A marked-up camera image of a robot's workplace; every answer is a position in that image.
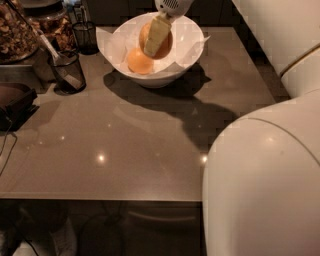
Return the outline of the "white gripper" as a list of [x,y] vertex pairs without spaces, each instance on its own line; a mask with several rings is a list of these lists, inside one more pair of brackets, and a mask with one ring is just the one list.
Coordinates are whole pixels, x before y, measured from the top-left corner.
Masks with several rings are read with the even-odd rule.
[[150,30],[143,49],[148,57],[153,57],[168,34],[172,33],[172,25],[168,20],[184,16],[193,2],[194,0],[155,0],[155,6],[160,15],[149,21],[151,23]]

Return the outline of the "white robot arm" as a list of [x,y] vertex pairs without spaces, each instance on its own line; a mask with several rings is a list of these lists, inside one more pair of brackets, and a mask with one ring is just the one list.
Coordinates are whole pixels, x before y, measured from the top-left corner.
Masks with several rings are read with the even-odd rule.
[[203,174],[207,256],[320,256],[320,0],[232,0],[290,98],[231,123]]

